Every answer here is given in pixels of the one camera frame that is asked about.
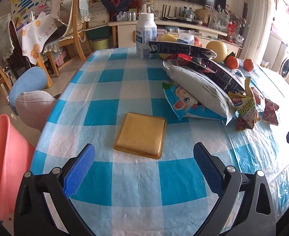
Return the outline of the cream curtain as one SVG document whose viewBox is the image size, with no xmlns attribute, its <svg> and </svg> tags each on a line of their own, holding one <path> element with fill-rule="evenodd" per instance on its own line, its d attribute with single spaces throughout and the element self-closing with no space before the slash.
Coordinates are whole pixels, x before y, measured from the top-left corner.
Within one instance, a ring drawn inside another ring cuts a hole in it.
<svg viewBox="0 0 289 236">
<path fill-rule="evenodd" d="M 274 0 L 246 0 L 248 5 L 245 43 L 240 58 L 251 59 L 257 65 L 262 62 L 270 36 L 275 13 Z"/>
</svg>

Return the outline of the yellow red snack wrapper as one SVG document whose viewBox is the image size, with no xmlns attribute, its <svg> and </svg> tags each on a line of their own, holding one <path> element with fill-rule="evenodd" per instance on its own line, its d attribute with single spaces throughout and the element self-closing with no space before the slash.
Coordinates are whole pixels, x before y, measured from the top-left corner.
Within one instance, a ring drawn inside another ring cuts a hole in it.
<svg viewBox="0 0 289 236">
<path fill-rule="evenodd" d="M 256 100 L 250 88 L 251 77 L 245 79 L 245 95 L 228 92 L 228 96 L 238 111 L 236 130 L 253 129 L 260 120 L 256 109 Z"/>
</svg>

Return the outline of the white washing machine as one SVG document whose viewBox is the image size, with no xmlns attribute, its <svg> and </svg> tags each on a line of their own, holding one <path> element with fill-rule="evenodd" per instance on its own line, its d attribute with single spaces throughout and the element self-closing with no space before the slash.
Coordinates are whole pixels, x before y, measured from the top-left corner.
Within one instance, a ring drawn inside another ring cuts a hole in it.
<svg viewBox="0 0 289 236">
<path fill-rule="evenodd" d="M 278 73 L 284 79 L 288 77 L 289 75 L 289 51 L 284 52 L 283 58 L 281 59 Z"/>
</svg>

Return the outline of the red apple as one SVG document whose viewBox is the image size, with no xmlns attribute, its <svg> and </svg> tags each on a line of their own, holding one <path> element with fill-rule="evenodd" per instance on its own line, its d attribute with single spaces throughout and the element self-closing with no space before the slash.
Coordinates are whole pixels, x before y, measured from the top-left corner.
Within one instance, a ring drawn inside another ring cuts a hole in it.
<svg viewBox="0 0 289 236">
<path fill-rule="evenodd" d="M 203 47 L 201 41 L 197 37 L 195 37 L 194 46 Z"/>
</svg>

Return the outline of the dining table with orange-print cloth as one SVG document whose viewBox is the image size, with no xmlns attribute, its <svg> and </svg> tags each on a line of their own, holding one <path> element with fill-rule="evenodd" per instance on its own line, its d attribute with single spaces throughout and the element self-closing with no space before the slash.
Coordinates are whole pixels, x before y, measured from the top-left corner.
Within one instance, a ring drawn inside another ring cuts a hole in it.
<svg viewBox="0 0 289 236">
<path fill-rule="evenodd" d="M 66 32 L 66 25 L 50 14 L 37 18 L 19 31 L 21 34 L 22 55 L 33 65 L 42 53 L 58 52 L 59 40 Z"/>
</svg>

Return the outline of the red small wrapper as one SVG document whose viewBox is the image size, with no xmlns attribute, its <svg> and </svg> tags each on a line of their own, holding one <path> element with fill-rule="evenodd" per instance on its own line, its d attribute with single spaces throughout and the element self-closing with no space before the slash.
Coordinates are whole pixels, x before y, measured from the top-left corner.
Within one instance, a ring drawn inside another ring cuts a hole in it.
<svg viewBox="0 0 289 236">
<path fill-rule="evenodd" d="M 279 109 L 279 106 L 269 99 L 265 99 L 264 101 L 265 109 L 263 112 L 263 121 L 267 124 L 278 126 L 276 111 Z"/>
</svg>

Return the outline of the yellow pear left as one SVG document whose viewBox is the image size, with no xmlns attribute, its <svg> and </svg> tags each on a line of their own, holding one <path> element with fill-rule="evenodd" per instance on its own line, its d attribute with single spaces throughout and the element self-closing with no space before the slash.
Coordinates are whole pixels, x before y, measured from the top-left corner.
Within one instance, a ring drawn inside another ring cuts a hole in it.
<svg viewBox="0 0 289 236">
<path fill-rule="evenodd" d="M 159 41 L 177 42 L 177 36 L 171 34 L 163 34 L 159 37 Z M 160 53 L 160 57 L 162 59 L 167 59 L 169 57 L 169 54 Z"/>
</svg>

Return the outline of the black snack bag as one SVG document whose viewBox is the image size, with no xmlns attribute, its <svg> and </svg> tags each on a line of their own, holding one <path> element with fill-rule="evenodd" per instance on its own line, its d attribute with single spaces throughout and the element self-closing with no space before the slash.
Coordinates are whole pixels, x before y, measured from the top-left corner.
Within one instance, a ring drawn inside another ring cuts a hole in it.
<svg viewBox="0 0 289 236">
<path fill-rule="evenodd" d="M 213 61 L 216 53 L 194 45 L 171 41 L 149 41 L 151 54 L 168 54 L 179 58 L 184 67 L 205 74 L 226 93 L 245 94 L 245 87 L 221 65 Z"/>
</svg>

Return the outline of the blue cow snack packet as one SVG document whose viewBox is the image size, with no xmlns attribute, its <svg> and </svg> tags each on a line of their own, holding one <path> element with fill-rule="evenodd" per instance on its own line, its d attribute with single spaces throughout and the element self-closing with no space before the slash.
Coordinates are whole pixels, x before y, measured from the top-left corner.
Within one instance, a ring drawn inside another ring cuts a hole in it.
<svg viewBox="0 0 289 236">
<path fill-rule="evenodd" d="M 191 117 L 220 120 L 224 124 L 227 122 L 227 118 L 224 118 L 205 107 L 183 87 L 162 83 L 162 88 L 165 98 L 178 120 L 182 120 L 184 117 Z"/>
</svg>

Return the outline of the glass electric kettle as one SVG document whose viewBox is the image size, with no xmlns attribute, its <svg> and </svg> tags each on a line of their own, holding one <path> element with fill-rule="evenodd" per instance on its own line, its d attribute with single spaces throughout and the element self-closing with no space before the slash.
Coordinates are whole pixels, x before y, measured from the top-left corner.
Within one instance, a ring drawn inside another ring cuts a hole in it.
<svg viewBox="0 0 289 236">
<path fill-rule="evenodd" d="M 152 13 L 155 17 L 153 1 L 143 1 L 141 7 L 142 13 Z"/>
</svg>

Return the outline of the green yellow trash bucket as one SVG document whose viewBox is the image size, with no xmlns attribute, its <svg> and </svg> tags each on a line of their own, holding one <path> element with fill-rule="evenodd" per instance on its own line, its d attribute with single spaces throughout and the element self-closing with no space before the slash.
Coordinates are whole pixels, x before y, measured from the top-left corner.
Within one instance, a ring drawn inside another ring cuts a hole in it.
<svg viewBox="0 0 289 236">
<path fill-rule="evenodd" d="M 98 38 L 91 41 L 94 51 L 107 50 L 110 47 L 109 38 Z"/>
</svg>

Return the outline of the crushed white yogurt bottle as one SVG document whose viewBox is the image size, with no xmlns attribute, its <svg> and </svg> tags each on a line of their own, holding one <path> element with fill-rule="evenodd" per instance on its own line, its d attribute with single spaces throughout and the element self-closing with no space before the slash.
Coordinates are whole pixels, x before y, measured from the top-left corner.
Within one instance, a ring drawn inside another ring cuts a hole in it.
<svg viewBox="0 0 289 236">
<path fill-rule="evenodd" d="M 180 33 L 177 38 L 177 42 L 188 45 L 194 45 L 195 37 L 193 34 Z"/>
</svg>

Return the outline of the white tv cabinet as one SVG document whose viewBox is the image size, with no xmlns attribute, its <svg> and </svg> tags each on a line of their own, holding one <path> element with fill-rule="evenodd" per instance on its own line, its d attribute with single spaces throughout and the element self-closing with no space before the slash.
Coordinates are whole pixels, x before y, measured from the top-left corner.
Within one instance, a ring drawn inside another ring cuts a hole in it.
<svg viewBox="0 0 289 236">
<path fill-rule="evenodd" d="M 114 47 L 125 48 L 136 46 L 136 24 L 138 21 L 111 21 L 108 26 L 111 27 Z M 157 37 L 163 34 L 179 36 L 180 33 L 192 34 L 201 41 L 205 47 L 210 41 L 222 41 L 228 48 L 229 52 L 235 53 L 236 57 L 240 56 L 242 47 L 235 43 L 230 43 L 224 39 L 226 33 L 200 25 L 191 25 L 175 21 L 156 20 Z"/>
</svg>

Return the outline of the silver white foil bag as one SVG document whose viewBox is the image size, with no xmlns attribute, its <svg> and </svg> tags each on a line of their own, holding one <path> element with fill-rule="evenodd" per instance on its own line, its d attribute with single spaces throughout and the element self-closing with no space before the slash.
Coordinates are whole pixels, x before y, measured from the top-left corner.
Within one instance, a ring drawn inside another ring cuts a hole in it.
<svg viewBox="0 0 289 236">
<path fill-rule="evenodd" d="M 205 107 L 227 118 L 225 126 L 234 118 L 235 106 L 228 95 L 206 76 L 190 69 L 164 61 L 162 68 L 166 72 L 169 83 L 181 86 Z"/>
</svg>

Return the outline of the yellow pear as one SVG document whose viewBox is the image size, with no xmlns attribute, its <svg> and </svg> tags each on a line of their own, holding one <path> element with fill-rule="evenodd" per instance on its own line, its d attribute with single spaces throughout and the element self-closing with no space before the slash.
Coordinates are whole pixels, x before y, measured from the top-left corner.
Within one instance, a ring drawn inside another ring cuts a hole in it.
<svg viewBox="0 0 289 236">
<path fill-rule="evenodd" d="M 222 41 L 210 41 L 206 48 L 216 53 L 216 58 L 213 59 L 216 63 L 222 63 L 228 55 L 228 48 Z"/>
<path fill-rule="evenodd" d="M 171 34 L 163 34 L 159 37 L 159 41 L 177 42 L 177 36 Z M 169 57 L 169 54 L 160 53 L 160 57 L 162 59 L 167 59 Z"/>
</svg>

